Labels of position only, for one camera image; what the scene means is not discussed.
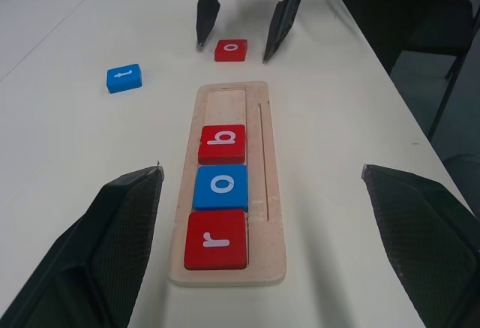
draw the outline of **floor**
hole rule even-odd
[[[480,0],[470,0],[474,12]],[[426,133],[443,96],[453,57],[404,52],[391,79]],[[432,145],[440,158],[480,155],[480,36],[477,35],[448,101]]]

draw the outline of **white table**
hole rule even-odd
[[[0,81],[83,0],[0,0]]]
[[[275,1],[220,1],[198,53],[197,0],[85,0],[0,83],[0,311],[103,184],[158,159],[166,178],[130,326],[423,327],[387,260],[362,167],[407,170],[461,196],[359,28],[341,0],[303,0],[263,65]],[[247,61],[215,63],[220,38],[247,38]],[[144,86],[109,95],[107,69],[130,63]],[[176,287],[167,261],[197,89],[245,80],[270,87],[286,278]]]

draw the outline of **blue letter block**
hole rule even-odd
[[[132,64],[110,69],[106,73],[106,86],[110,93],[139,88],[142,86],[140,66],[138,64]]]
[[[244,165],[200,167],[196,174],[195,210],[243,209],[248,212],[248,176]]]

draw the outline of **wooden block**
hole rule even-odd
[[[188,270],[184,265],[185,243],[199,167],[200,135],[204,125],[223,124],[247,127],[248,265],[234,270]],[[268,86],[264,82],[203,86],[196,96],[178,194],[170,278],[184,286],[268,285],[282,281],[286,269]]]

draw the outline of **wooden board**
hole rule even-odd
[[[204,125],[244,124],[247,129],[248,265],[240,270],[188,270],[184,266],[188,216],[192,211],[198,148]],[[264,82],[203,86],[196,96],[175,214],[169,275],[184,286],[276,284],[285,277],[284,227],[270,114]]]

